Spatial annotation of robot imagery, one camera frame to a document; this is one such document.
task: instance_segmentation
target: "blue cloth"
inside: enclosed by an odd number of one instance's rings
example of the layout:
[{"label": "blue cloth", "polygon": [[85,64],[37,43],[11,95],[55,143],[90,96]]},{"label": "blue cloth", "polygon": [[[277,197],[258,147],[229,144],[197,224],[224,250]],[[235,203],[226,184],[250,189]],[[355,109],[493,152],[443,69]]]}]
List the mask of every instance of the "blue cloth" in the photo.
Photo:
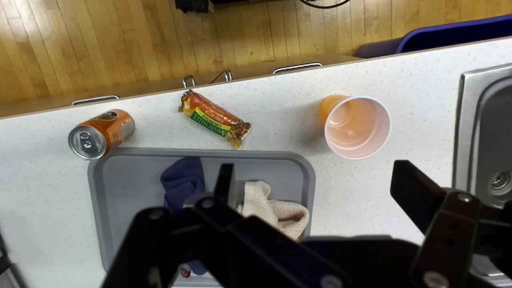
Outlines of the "blue cloth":
[{"label": "blue cloth", "polygon": [[[160,183],[165,189],[165,207],[171,213],[183,210],[189,197],[207,192],[203,165],[199,157],[186,157],[167,168]],[[207,269],[199,263],[187,263],[191,271],[203,275]]]}]

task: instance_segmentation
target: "orange cup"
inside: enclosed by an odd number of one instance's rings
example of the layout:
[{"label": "orange cup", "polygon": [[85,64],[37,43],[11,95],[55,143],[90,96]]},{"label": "orange cup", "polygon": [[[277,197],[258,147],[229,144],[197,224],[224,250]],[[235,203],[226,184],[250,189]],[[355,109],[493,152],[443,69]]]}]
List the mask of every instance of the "orange cup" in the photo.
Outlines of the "orange cup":
[{"label": "orange cup", "polygon": [[330,149],[351,160],[378,152],[391,131],[386,107],[371,98],[327,96],[320,103],[319,117]]}]

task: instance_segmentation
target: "wooden floor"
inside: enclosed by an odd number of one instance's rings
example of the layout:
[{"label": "wooden floor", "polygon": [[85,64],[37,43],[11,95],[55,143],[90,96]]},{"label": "wooden floor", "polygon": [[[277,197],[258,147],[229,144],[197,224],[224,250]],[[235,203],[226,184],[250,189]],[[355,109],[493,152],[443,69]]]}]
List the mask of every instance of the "wooden floor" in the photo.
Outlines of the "wooden floor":
[{"label": "wooden floor", "polygon": [[327,11],[271,0],[213,15],[184,15],[173,0],[0,3],[0,115],[171,88],[189,74],[213,79],[223,69],[351,55],[421,26],[512,11],[512,0],[352,0]]}]

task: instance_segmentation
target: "candy bar wrapper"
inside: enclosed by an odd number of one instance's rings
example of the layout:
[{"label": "candy bar wrapper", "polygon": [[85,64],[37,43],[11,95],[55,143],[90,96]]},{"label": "candy bar wrapper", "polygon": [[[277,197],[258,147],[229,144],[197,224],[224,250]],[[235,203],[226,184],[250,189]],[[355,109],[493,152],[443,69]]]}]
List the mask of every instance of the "candy bar wrapper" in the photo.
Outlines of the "candy bar wrapper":
[{"label": "candy bar wrapper", "polygon": [[186,114],[210,131],[223,136],[235,147],[242,146],[251,130],[251,123],[243,122],[192,90],[181,98],[179,112]]}]

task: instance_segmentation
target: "stainless steel sink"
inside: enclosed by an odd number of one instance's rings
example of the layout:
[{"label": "stainless steel sink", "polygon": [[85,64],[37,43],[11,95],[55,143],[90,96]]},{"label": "stainless steel sink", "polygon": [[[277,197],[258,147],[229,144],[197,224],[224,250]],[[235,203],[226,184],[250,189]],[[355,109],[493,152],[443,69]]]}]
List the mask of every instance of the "stainless steel sink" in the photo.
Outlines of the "stainless steel sink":
[{"label": "stainless steel sink", "polygon": [[[498,208],[512,200],[512,64],[463,75],[453,186]],[[475,256],[472,272],[512,287],[487,258]]]}]

